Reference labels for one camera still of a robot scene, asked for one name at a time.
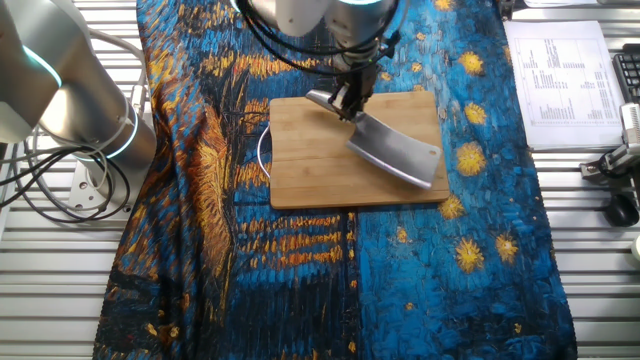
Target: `black cable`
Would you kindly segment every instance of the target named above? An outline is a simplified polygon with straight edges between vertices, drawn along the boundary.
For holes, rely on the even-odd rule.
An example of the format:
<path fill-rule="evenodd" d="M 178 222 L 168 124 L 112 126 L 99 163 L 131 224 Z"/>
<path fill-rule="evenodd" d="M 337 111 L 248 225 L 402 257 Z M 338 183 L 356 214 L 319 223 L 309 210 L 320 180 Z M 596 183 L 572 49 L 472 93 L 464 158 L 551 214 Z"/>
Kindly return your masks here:
<path fill-rule="evenodd" d="M 84 148 L 86 151 L 94 151 L 91 148 Z M 94 156 L 94 155 L 89 155 L 91 156 L 91 158 L 93 159 L 94 162 L 96 162 L 96 164 L 100 167 L 100 169 L 102 169 L 102 171 L 106 171 L 104 165 L 102 163 L 100 163 L 99 158 Z M 118 212 L 120 212 L 120 210 L 122 210 L 126 205 L 127 202 L 129 201 L 129 197 L 131 196 L 131 187 L 129 185 L 129 180 L 127 180 L 127 177 L 124 175 L 124 172 L 120 169 L 120 167 L 118 165 L 116 165 L 113 161 L 111 161 L 111 159 L 107 158 L 107 163 L 112 166 L 114 169 L 116 169 L 116 171 L 120 174 L 120 176 L 122 177 L 122 180 L 124 182 L 125 185 L 125 197 L 124 200 L 122 201 L 122 203 L 118 206 L 118 208 L 116 208 L 115 210 L 113 210 L 112 212 L 103 215 L 103 216 L 97 216 L 98 214 L 104 212 L 104 210 L 100 210 L 98 209 L 96 211 L 95 214 L 92 214 L 91 216 L 88 216 L 86 218 L 82 218 L 79 216 L 72 216 L 74 218 L 76 218 L 76 220 L 67 220 L 67 219 L 59 219 L 59 218 L 55 218 L 51 215 L 46 214 L 44 211 L 38 209 L 37 206 L 35 206 L 35 204 L 31 201 L 31 199 L 29 199 L 29 197 L 26 194 L 26 190 L 28 190 L 28 187 L 30 187 L 31 185 L 33 185 L 33 183 L 29 184 L 27 183 L 27 188 L 23 189 L 22 188 L 22 183 L 20 180 L 17 180 L 16 184 L 18 186 L 18 193 L 22 195 L 22 197 L 24 198 L 24 200 L 29 204 L 29 206 L 38 214 L 40 214 L 40 216 L 44 217 L 45 219 L 51 220 L 53 222 L 58 222 L 58 223 L 63 223 L 63 224 L 81 224 L 87 221 L 98 221 L 98 220 L 104 220 L 107 218 L 112 217 L 113 215 L 117 214 Z M 111 185 L 111 178 L 110 175 L 107 174 L 107 181 L 109 182 L 109 184 Z M 113 193 L 111 192 L 109 194 L 109 200 L 111 200 L 111 196 L 113 196 Z"/>
<path fill-rule="evenodd" d="M 297 51 L 297 52 L 302 53 L 302 54 L 318 55 L 318 56 L 330 56 L 330 55 L 344 54 L 344 53 L 347 53 L 347 52 L 362 53 L 362 52 L 369 51 L 370 48 L 367 48 L 367 46 L 371 42 L 373 42 L 375 39 L 377 39 L 379 37 L 382 37 L 382 35 L 387 30 L 389 25 L 391 25 L 391 22 L 393 21 L 393 17 L 395 16 L 396 11 L 398 10 L 399 4 L 400 4 L 400 0 L 395 0 L 394 1 L 393 8 L 392 8 L 392 11 L 389 12 L 389 16 L 387 16 L 387 18 L 385 19 L 385 22 L 380 27 L 380 29 L 378 29 L 378 31 L 376 31 L 372 36 L 370 36 L 366 40 L 362 41 L 360 44 L 353 45 L 353 46 L 346 47 L 346 48 L 336 48 L 336 47 L 334 47 L 334 50 L 329 50 L 329 51 L 318 51 L 318 50 L 313 50 L 313 49 L 305 49 L 305 48 L 297 47 L 297 46 L 295 46 L 295 45 L 293 45 L 291 43 L 288 43 L 286 41 L 283 41 L 273 31 L 271 31 L 268 26 L 265 27 L 266 21 L 262 18 L 262 16 L 260 16 L 260 14 L 257 11 L 255 11 L 255 9 L 253 9 L 249 5 L 249 0 L 240 0 L 239 3 L 238 3 L 238 7 L 240 9 L 240 12 L 243 15 L 244 15 L 245 12 L 247 13 L 249 18 L 253 21 L 254 25 L 257 26 L 258 30 L 260 30 L 267 38 L 269 38 L 271 41 L 277 43 L 278 45 L 283 46 L 283 47 L 285 47 L 285 48 L 287 48 L 289 50 L 292 50 L 292 51 Z"/>
<path fill-rule="evenodd" d="M 60 150 L 60 151 L 69 151 L 69 150 L 71 150 L 71 152 L 69 152 L 68 154 L 75 152 L 75 150 L 74 150 L 74 149 L 64 149 L 64 150 Z M 57 156 L 59 155 L 59 153 L 60 153 L 60 152 L 58 152 L 58 151 L 57 151 L 57 152 L 54 152 L 53 154 L 51 154 L 51 155 L 47 156 L 44 160 L 42 160 L 42 161 L 41 161 L 39 164 L 37 164 L 36 166 L 34 166 L 34 167 L 32 167 L 32 168 L 29 168 L 29 169 L 27 169 L 27 170 L 25 170 L 25 171 L 21 172 L 20 174 L 18 174 L 18 173 L 15 171 L 15 167 L 14 167 L 14 174 L 15 174 L 15 176 L 14 176 L 14 177 L 11 177 L 11 178 L 7 178 L 7 179 L 5 179 L 5 180 L 0 181 L 0 186 L 4 186 L 4 185 L 7 185 L 7 184 L 10 184 L 10 183 L 12 183 L 12 182 L 15 182 L 15 181 L 16 181 L 16 180 L 18 180 L 18 179 L 21 179 L 21 178 L 23 178 L 23 177 L 25 177 L 25 176 L 27 176 L 27 175 L 29 175 L 29 174 L 31 174 L 31 173 L 33 173 L 33 172 L 35 172 L 36 170 L 38 170 L 39 168 L 41 168 L 41 167 L 43 167 L 45 164 L 47 164 L 49 161 L 51 161 L 53 158 L 57 157 Z"/>
<path fill-rule="evenodd" d="M 17 198 L 19 198 L 22 194 L 24 194 L 25 192 L 27 192 L 27 190 L 29 190 L 29 188 L 31 186 L 33 186 L 33 184 L 36 182 L 36 178 L 42 176 L 42 174 L 45 173 L 45 171 L 49 170 L 50 167 L 52 167 L 55 163 L 57 163 L 58 161 L 62 160 L 62 158 L 64 158 L 67 155 L 72 154 L 73 152 L 75 152 L 76 150 L 74 149 L 67 149 L 67 150 L 60 150 L 60 151 L 56 151 L 53 156 L 55 156 L 55 158 L 51 159 L 50 161 L 48 161 L 47 163 L 40 163 L 40 164 L 44 164 L 43 165 L 43 169 L 40 170 L 40 172 L 38 172 L 37 174 L 34 174 L 32 179 L 29 180 L 29 182 L 27 182 L 27 184 L 25 185 L 25 187 L 23 189 L 20 189 L 18 192 L 16 192 L 12 197 L 10 197 L 8 200 L 0 203 L 0 209 L 11 204 L 12 202 L 14 202 Z M 17 174 L 17 166 L 13 167 L 13 172 L 15 174 Z"/>
<path fill-rule="evenodd" d="M 253 35 L 256 37 L 256 40 L 258 40 L 258 42 L 271 54 L 273 55 L 276 59 L 284 62 L 285 64 L 298 69 L 300 71 L 305 71 L 311 74 L 316 74 L 316 75 L 324 75 L 324 76 L 344 76 L 344 75 L 349 75 L 349 74 L 353 74 L 353 73 L 357 73 L 360 72 L 366 68 L 368 68 L 369 66 L 375 65 L 380 59 L 382 59 L 383 57 L 385 57 L 387 54 L 391 53 L 393 51 L 393 47 L 388 47 L 385 51 L 383 51 L 381 54 L 379 54 L 377 57 L 375 57 L 372 60 L 369 60 L 368 64 L 359 66 L 357 68 L 353 68 L 350 69 L 348 71 L 341 71 L 341 72 L 330 72 L 330 71 L 323 71 L 323 70 L 317 70 L 317 69 L 311 69 L 311 68 L 306 68 L 304 66 L 300 66 L 298 64 L 296 64 L 295 62 L 285 58 L 284 56 L 282 56 L 280 53 L 278 53 L 276 50 L 274 50 L 273 48 L 271 48 L 266 41 L 260 37 L 260 35 L 258 34 L 258 31 L 254 28 L 253 24 L 251 23 L 251 20 L 247 17 L 246 14 L 242 14 L 242 16 L 245 19 L 245 22 L 247 23 L 247 27 L 249 28 L 249 30 L 251 31 L 251 33 L 253 33 Z M 392 35 L 392 37 L 396 37 L 396 33 L 399 34 L 399 32 L 396 30 L 394 32 L 394 35 Z"/>
<path fill-rule="evenodd" d="M 23 146 L 25 149 L 25 152 L 29 152 L 29 143 L 25 140 L 23 141 Z M 16 155 L 17 152 L 17 147 L 14 148 L 14 157 Z M 89 155 L 91 156 L 91 158 L 93 159 L 94 162 L 96 162 L 96 164 L 98 164 L 98 166 L 102 166 L 100 164 L 100 162 L 97 160 L 98 158 L 94 155 Z M 29 166 L 33 167 L 35 166 L 34 162 L 33 162 L 33 158 L 28 158 L 27 161 L 29 162 Z M 59 204 L 58 199 L 55 197 L 55 195 L 53 195 L 53 193 L 51 193 L 51 190 L 49 190 L 49 187 L 47 186 L 47 184 L 44 182 L 44 180 L 42 179 L 42 177 L 38 177 L 36 180 L 36 184 L 38 184 L 38 187 L 40 187 L 40 190 L 42 191 L 42 193 L 44 194 L 44 196 L 49 199 L 49 201 L 55 206 L 57 207 L 60 211 L 62 211 L 63 213 L 67 214 L 68 216 L 77 219 L 77 220 L 91 220 L 94 219 L 95 217 L 97 217 L 98 215 L 100 215 L 101 213 L 103 213 L 106 208 L 107 205 L 109 204 L 109 202 L 111 202 L 111 198 L 113 197 L 114 191 L 115 191 L 115 187 L 114 184 L 111 180 L 111 174 L 109 174 L 107 172 L 107 184 L 109 186 L 109 190 L 107 192 L 107 198 L 105 199 L 105 201 L 100 204 L 100 208 L 97 209 L 97 211 L 89 216 L 78 216 L 76 214 L 74 214 L 73 212 L 69 211 L 69 209 L 67 209 L 66 207 L 62 206 Z M 27 203 L 29 203 L 29 205 L 31 205 L 31 200 L 28 199 L 28 196 L 25 198 L 25 200 L 27 201 Z"/>

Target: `white cable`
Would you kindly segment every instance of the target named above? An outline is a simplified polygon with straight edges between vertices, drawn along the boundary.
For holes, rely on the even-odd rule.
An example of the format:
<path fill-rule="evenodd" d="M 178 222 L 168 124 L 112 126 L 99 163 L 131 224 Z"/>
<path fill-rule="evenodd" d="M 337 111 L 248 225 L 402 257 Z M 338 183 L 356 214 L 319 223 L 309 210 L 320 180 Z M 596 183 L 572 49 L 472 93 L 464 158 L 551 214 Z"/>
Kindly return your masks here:
<path fill-rule="evenodd" d="M 138 49 L 128 41 L 122 40 L 117 36 L 109 35 L 107 33 L 104 33 L 96 29 L 89 28 L 89 34 L 98 40 L 102 40 L 104 42 L 108 42 L 115 46 L 121 47 L 125 50 L 129 50 L 133 54 L 133 56 L 137 57 L 138 60 L 140 60 L 140 62 L 142 63 L 142 68 L 141 68 L 142 72 L 140 73 L 140 78 L 138 78 L 138 85 L 145 84 L 145 82 L 147 81 L 147 73 L 145 70 L 146 62 L 144 59 L 144 52 L 142 52 L 142 50 Z"/>
<path fill-rule="evenodd" d="M 102 150 L 104 150 L 115 139 L 117 139 L 118 136 L 120 136 L 120 134 L 122 134 L 122 131 L 124 130 L 124 127 L 127 125 L 127 120 L 129 119 L 129 101 L 127 100 L 127 97 L 124 95 L 124 93 L 122 94 L 122 98 L 124 99 L 124 109 L 125 110 L 124 110 L 124 116 L 121 116 L 118 119 L 118 121 L 120 122 L 120 128 L 107 141 L 105 141 L 102 144 L 100 144 L 100 146 L 96 147 L 96 146 L 94 146 L 92 144 L 81 143 L 81 142 L 77 142 L 77 141 L 64 139 L 64 138 L 61 138 L 60 136 L 52 134 L 49 131 L 47 131 L 46 129 L 42 128 L 42 130 L 44 132 L 49 134 L 51 137 L 53 137 L 58 142 L 61 142 L 63 144 L 67 144 L 67 145 L 86 146 L 86 147 L 90 147 L 90 148 L 92 148 L 94 150 L 94 151 L 85 153 L 85 155 L 95 155 L 95 154 L 100 155 L 100 158 L 102 160 L 102 164 L 105 166 L 105 171 L 102 173 L 102 179 L 100 180 L 100 183 L 98 185 L 95 185 L 93 183 L 93 181 L 88 181 L 89 185 L 91 185 L 91 187 L 93 187 L 94 189 L 99 189 L 99 188 L 102 187 L 102 185 L 104 185 L 104 182 L 107 180 L 107 174 L 109 173 L 109 164 L 107 163 L 107 157 L 105 156 L 105 154 L 104 154 L 104 152 Z"/>
<path fill-rule="evenodd" d="M 262 172 L 264 172 L 264 174 L 267 175 L 267 178 L 271 179 L 271 175 L 269 175 L 269 172 L 267 171 L 267 169 L 265 169 L 264 165 L 262 164 L 262 153 L 261 153 L 262 139 L 264 139 L 264 136 L 269 132 L 269 126 L 271 125 L 270 124 L 267 125 L 267 128 L 264 129 L 264 131 L 262 132 L 262 135 L 260 135 L 260 139 L 258 139 L 258 149 L 257 149 L 256 157 L 258 158 L 258 165 L 260 165 L 260 169 L 262 169 Z"/>

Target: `cable bundle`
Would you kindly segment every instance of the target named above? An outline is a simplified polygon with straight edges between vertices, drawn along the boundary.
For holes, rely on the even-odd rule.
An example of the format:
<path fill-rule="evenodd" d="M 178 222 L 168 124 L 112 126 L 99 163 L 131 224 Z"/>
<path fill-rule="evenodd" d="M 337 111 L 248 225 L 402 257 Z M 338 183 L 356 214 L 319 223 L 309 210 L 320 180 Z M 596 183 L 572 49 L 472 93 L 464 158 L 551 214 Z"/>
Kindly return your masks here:
<path fill-rule="evenodd" d="M 256 40 L 258 40 L 258 42 L 271 55 L 273 55 L 278 60 L 284 62 L 285 64 L 301 71 L 305 71 L 305 72 L 316 74 L 316 75 L 324 75 L 324 76 L 344 76 L 344 75 L 353 74 L 353 73 L 362 71 L 368 68 L 369 66 L 375 65 L 383 57 L 393 54 L 395 49 L 395 44 L 397 44 L 398 41 L 400 40 L 399 29 L 404 24 L 404 21 L 406 19 L 407 12 L 409 9 L 409 0 L 407 0 L 407 3 L 405 4 L 405 10 L 402 16 L 402 20 L 400 21 L 400 26 L 398 27 L 398 30 L 394 31 L 393 35 L 389 38 L 389 41 L 387 44 L 388 46 L 384 51 L 380 52 L 380 54 L 378 54 L 376 57 L 369 60 L 367 64 L 358 66 L 356 68 L 353 68 L 347 71 L 336 72 L 336 71 L 325 71 L 325 70 L 313 69 L 313 68 L 308 68 L 308 67 L 304 67 L 299 64 L 296 64 L 292 60 L 287 59 L 284 55 L 276 51 L 269 44 L 267 44 L 267 41 L 263 38 L 263 36 L 288 50 L 291 50 L 300 54 L 306 54 L 306 55 L 331 56 L 331 55 L 345 54 L 348 52 L 349 53 L 367 52 L 371 50 L 371 42 L 375 41 L 376 39 L 381 39 L 384 32 L 387 30 L 387 27 L 389 27 L 389 25 L 391 24 L 391 21 L 393 20 L 393 17 L 396 13 L 396 10 L 398 9 L 400 0 L 394 1 L 392 10 L 389 12 L 389 16 L 387 16 L 387 18 L 385 19 L 383 26 L 381 26 L 380 29 L 375 34 L 373 34 L 370 38 L 366 39 L 365 41 L 363 41 L 358 45 L 354 45 L 351 47 L 347 47 L 347 48 L 329 47 L 328 50 L 324 50 L 324 51 L 300 48 L 280 39 L 273 32 L 273 30 L 269 28 L 269 26 L 266 24 L 265 20 L 260 16 L 260 14 L 258 14 L 253 9 L 253 7 L 249 4 L 249 1 L 250 0 L 238 0 L 237 4 L 238 4 L 238 9 L 242 14 L 242 17 L 244 18 L 244 21 L 247 24 L 247 27 L 249 28 L 251 33 L 255 36 Z"/>
<path fill-rule="evenodd" d="M 29 204 L 29 206 L 38 214 L 40 214 L 42 217 L 54 221 L 54 222 L 58 222 L 58 223 L 64 223 L 64 224 L 79 224 L 79 223 L 83 223 L 83 222 L 87 222 L 87 221 L 97 221 L 97 220 L 103 220 L 103 219 L 107 219 L 115 214 L 117 214 L 120 210 L 122 210 L 126 205 L 127 202 L 129 201 L 129 197 L 131 195 L 131 188 L 129 185 L 129 181 L 127 180 L 124 172 L 120 169 L 120 167 L 118 165 L 116 165 L 116 163 L 114 163 L 113 161 L 111 161 L 111 159 L 108 159 L 106 157 L 104 157 L 104 159 L 106 159 L 106 163 L 108 164 L 108 166 L 111 166 L 113 169 L 116 170 L 116 172 L 120 175 L 120 177 L 122 178 L 124 185 L 125 185 L 125 198 L 122 201 L 122 203 L 113 211 L 111 211 L 108 214 L 102 215 L 106 209 L 107 209 L 107 205 L 109 204 L 109 202 L 111 201 L 113 194 L 115 192 L 115 181 L 112 178 L 111 174 L 109 173 L 109 171 L 107 170 L 107 168 L 105 167 L 105 164 L 103 164 L 103 162 L 101 162 L 101 158 L 96 156 L 94 154 L 95 149 L 92 147 L 88 147 L 88 146 L 64 146 L 64 147 L 57 147 L 57 148 L 53 148 L 53 149 L 49 149 L 49 150 L 43 150 L 43 151 L 31 151 L 29 149 L 29 144 L 24 141 L 23 145 L 25 147 L 25 153 L 27 155 L 22 156 L 22 157 L 17 157 L 17 153 L 18 153 L 18 149 L 17 147 L 14 146 L 13 149 L 13 153 L 11 156 L 11 159 L 9 160 L 4 160 L 4 161 L 0 161 L 0 164 L 9 164 L 9 170 L 10 173 L 13 174 L 13 176 L 9 177 L 6 180 L 0 181 L 0 186 L 4 186 L 4 185 L 9 185 L 12 183 L 15 183 L 18 191 L 11 196 L 9 199 L 3 201 L 2 203 L 0 203 L 0 208 L 3 208 L 9 204 L 11 204 L 13 201 L 17 200 L 20 196 L 22 196 L 24 198 L 24 200 Z M 69 205 L 64 204 L 62 201 L 60 201 L 58 198 L 55 197 L 55 195 L 51 192 L 51 190 L 48 188 L 48 186 L 46 185 L 46 183 L 44 182 L 44 179 L 42 179 L 42 175 L 49 170 L 53 165 L 55 165 L 57 162 L 59 162 L 60 160 L 62 160 L 64 157 L 71 155 L 74 152 L 83 152 L 85 153 L 87 156 L 91 157 L 91 159 L 98 165 L 98 167 L 100 167 L 100 169 L 102 169 L 102 171 L 105 174 L 105 179 L 107 182 L 107 185 L 109 187 L 108 189 L 108 193 L 107 193 L 107 197 L 105 199 L 105 201 L 95 207 L 92 208 L 87 208 L 87 209 L 82 209 L 81 211 L 88 211 L 88 210 L 96 210 L 93 214 L 83 217 L 83 216 L 79 216 L 78 214 L 76 214 L 75 212 L 79 211 L 78 209 L 75 208 L 71 208 Z M 42 161 L 38 161 L 38 156 L 40 155 L 44 155 L 47 153 L 51 153 L 49 156 L 47 156 L 44 160 Z M 18 173 L 18 163 L 20 161 L 28 161 L 29 162 L 29 169 Z M 32 178 L 31 180 L 29 180 L 26 184 L 22 184 L 22 178 L 32 174 Z M 70 219 L 60 219 L 60 218 L 56 218 L 53 217 L 49 214 L 46 214 L 43 210 L 39 209 L 29 198 L 29 196 L 27 195 L 27 191 L 34 185 L 34 184 L 38 184 L 38 186 L 40 187 L 40 190 L 42 190 L 42 192 L 45 194 L 45 196 L 47 197 L 47 199 L 49 199 L 49 201 L 51 201 L 51 203 L 58 208 L 60 211 L 62 211 L 63 213 L 65 213 L 66 215 L 70 216 L 71 218 L 73 218 L 73 220 Z"/>

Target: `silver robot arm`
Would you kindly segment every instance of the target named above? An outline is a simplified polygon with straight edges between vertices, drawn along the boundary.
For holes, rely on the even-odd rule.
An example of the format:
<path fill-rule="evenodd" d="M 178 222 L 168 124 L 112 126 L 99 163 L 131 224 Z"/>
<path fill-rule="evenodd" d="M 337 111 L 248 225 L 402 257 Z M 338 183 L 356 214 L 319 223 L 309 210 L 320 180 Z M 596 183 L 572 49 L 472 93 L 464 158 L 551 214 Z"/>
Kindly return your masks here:
<path fill-rule="evenodd" d="M 337 86 L 333 94 L 312 91 L 307 97 L 353 120 L 373 94 L 376 62 L 393 56 L 399 32 L 391 39 L 382 33 L 398 8 L 396 0 L 237 0 L 245 20 L 256 21 L 290 36 L 303 36 L 323 18 L 343 51 L 333 55 Z M 258 15 L 257 20 L 251 16 Z"/>
<path fill-rule="evenodd" d="M 40 125 L 61 144 L 100 148 L 135 196 L 156 145 L 139 115 L 95 56 L 71 0 L 0 0 L 0 142 L 20 142 Z M 76 157 L 101 176 L 89 157 Z"/>

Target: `yellow star pattern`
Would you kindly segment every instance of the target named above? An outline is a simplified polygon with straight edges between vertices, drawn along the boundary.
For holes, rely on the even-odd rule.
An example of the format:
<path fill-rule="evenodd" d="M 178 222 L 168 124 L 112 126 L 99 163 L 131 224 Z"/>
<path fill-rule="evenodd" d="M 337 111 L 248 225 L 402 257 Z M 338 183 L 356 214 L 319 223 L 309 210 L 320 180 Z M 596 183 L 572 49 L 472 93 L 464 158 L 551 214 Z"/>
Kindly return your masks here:
<path fill-rule="evenodd" d="M 451 220 L 459 218 L 464 215 L 464 206 L 462 202 L 455 195 L 450 195 L 449 198 L 438 205 L 438 210 L 445 220 Z"/>
<path fill-rule="evenodd" d="M 462 271 L 471 274 L 474 270 L 482 268 L 484 265 L 484 256 L 480 252 L 480 248 L 473 239 L 466 240 L 462 238 L 460 244 L 456 247 L 456 260 Z"/>
<path fill-rule="evenodd" d="M 453 0 L 435 0 L 433 5 L 438 11 L 453 10 Z"/>
<path fill-rule="evenodd" d="M 472 51 L 467 51 L 466 53 L 460 56 L 458 62 L 464 66 L 464 70 L 469 75 L 483 75 L 484 68 L 482 65 L 484 64 L 480 57 L 473 53 Z"/>
<path fill-rule="evenodd" d="M 470 123 L 476 125 L 484 125 L 487 118 L 487 113 L 484 109 L 473 103 L 464 108 L 464 114 L 467 115 Z"/>
<path fill-rule="evenodd" d="M 509 62 L 509 65 L 513 65 L 511 62 L 511 48 L 509 48 L 508 45 L 505 45 L 502 47 L 502 50 L 504 51 L 504 57 L 507 59 L 507 62 Z"/>
<path fill-rule="evenodd" d="M 478 175 L 487 165 L 480 145 L 475 142 L 462 145 L 456 155 L 458 157 L 458 171 L 464 176 Z"/>
<path fill-rule="evenodd" d="M 407 235 L 407 230 L 399 227 L 398 228 L 398 241 L 401 243 L 406 243 L 409 240 L 409 235 Z"/>
<path fill-rule="evenodd" d="M 496 249 L 502 262 L 514 263 L 518 247 L 511 235 L 502 234 L 498 236 L 496 238 Z"/>

